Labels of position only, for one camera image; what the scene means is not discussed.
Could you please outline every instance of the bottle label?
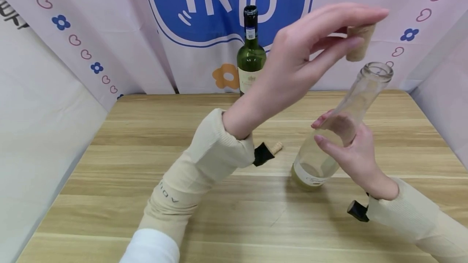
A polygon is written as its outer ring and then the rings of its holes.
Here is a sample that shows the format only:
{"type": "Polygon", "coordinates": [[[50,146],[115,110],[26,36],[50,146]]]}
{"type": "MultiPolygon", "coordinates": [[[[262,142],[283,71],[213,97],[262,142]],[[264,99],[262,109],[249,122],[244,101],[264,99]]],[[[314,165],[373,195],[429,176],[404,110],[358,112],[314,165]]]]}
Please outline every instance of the bottle label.
{"type": "Polygon", "coordinates": [[[255,28],[246,28],[245,29],[245,38],[247,40],[255,39],[255,28]]]}
{"type": "Polygon", "coordinates": [[[239,88],[241,93],[247,93],[249,88],[254,84],[255,79],[257,79],[258,74],[260,71],[249,72],[244,71],[240,68],[237,69],[239,71],[239,88]]]}
{"type": "Polygon", "coordinates": [[[301,180],[308,186],[317,187],[317,186],[322,185],[323,183],[325,183],[326,180],[329,179],[329,178],[317,178],[317,177],[310,175],[301,167],[301,164],[299,164],[298,162],[295,162],[293,167],[299,180],[301,180]]]}

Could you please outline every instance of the bottle mouth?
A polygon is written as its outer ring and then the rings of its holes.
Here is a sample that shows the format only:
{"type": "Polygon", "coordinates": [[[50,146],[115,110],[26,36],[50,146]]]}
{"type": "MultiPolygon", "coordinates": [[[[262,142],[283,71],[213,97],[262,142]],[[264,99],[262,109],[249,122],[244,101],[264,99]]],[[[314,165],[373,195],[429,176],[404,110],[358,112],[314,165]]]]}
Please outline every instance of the bottle mouth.
{"type": "Polygon", "coordinates": [[[370,62],[364,65],[361,74],[378,82],[389,82],[393,77],[393,69],[385,63],[370,62]]]}
{"type": "Polygon", "coordinates": [[[247,5],[244,8],[244,14],[245,15],[254,15],[257,13],[257,7],[256,5],[247,5]]]}

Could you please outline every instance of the cork stopper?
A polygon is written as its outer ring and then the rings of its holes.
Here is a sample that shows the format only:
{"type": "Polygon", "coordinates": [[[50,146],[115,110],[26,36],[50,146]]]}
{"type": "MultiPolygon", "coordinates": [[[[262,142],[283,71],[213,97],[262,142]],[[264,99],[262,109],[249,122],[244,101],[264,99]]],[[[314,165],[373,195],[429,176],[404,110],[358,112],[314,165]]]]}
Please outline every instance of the cork stopper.
{"type": "Polygon", "coordinates": [[[351,36],[360,36],[364,39],[364,43],[357,47],[354,50],[351,50],[348,54],[346,54],[346,60],[351,62],[357,62],[364,59],[366,56],[367,47],[369,47],[369,43],[372,38],[372,34],[375,30],[375,24],[367,24],[365,26],[349,26],[348,27],[348,37],[351,36]]]}
{"type": "Polygon", "coordinates": [[[283,143],[279,141],[270,149],[272,155],[276,155],[281,149],[283,149],[283,143]]]}

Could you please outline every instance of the table surface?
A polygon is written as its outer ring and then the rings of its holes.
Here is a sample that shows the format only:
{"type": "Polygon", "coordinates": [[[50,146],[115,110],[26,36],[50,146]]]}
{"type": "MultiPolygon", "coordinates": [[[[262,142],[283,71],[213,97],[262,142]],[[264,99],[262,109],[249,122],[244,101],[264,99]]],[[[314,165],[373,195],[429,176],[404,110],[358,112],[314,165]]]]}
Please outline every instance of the table surface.
{"type": "MultiPolygon", "coordinates": [[[[345,92],[310,92],[254,132],[256,145],[284,149],[239,169],[210,191],[187,226],[185,263],[430,263],[431,257],[377,223],[346,213],[365,193],[341,170],[316,192],[290,181],[312,120],[345,92]]],[[[133,95],[108,115],[18,262],[118,262],[163,173],[202,119],[234,94],[133,95]]],[[[468,226],[468,174],[406,93],[384,91],[367,112],[376,159],[468,226]]]]}

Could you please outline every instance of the green wine bottle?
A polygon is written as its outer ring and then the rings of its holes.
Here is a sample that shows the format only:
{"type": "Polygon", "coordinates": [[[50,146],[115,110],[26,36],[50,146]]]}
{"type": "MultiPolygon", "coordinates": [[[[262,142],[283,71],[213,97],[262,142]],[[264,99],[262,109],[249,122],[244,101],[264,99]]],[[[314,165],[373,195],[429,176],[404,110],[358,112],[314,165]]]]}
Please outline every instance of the green wine bottle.
{"type": "Polygon", "coordinates": [[[244,8],[245,43],[237,52],[240,96],[247,93],[265,64],[266,53],[258,44],[258,10],[255,5],[244,8]]]}

